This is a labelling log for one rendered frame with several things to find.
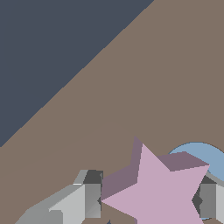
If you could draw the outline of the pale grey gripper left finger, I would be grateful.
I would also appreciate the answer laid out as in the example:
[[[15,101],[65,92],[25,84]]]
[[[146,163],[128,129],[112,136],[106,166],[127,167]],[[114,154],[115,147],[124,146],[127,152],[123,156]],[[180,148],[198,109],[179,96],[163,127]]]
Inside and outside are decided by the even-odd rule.
[[[15,224],[82,224],[100,218],[103,171],[80,170],[71,184],[30,207]]]

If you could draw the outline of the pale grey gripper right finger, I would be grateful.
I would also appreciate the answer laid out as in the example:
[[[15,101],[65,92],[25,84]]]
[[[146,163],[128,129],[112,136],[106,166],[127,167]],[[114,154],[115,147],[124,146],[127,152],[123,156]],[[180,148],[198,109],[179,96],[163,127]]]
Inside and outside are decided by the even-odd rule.
[[[214,218],[224,224],[224,181],[207,172],[192,203],[202,220]]]

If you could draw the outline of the pink star block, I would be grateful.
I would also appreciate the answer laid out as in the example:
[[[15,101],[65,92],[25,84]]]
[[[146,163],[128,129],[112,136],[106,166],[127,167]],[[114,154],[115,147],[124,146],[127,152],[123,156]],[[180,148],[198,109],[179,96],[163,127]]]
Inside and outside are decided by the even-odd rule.
[[[135,138],[130,165],[102,180],[101,201],[136,224],[203,224],[193,196],[208,168],[185,151],[157,157]]]

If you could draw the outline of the light blue round block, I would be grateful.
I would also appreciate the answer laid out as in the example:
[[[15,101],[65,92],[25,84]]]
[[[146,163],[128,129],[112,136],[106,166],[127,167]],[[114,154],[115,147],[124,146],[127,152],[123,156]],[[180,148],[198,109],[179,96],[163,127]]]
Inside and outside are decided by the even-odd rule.
[[[208,143],[190,142],[176,147],[170,154],[182,151],[210,164],[207,172],[224,181],[224,152]]]

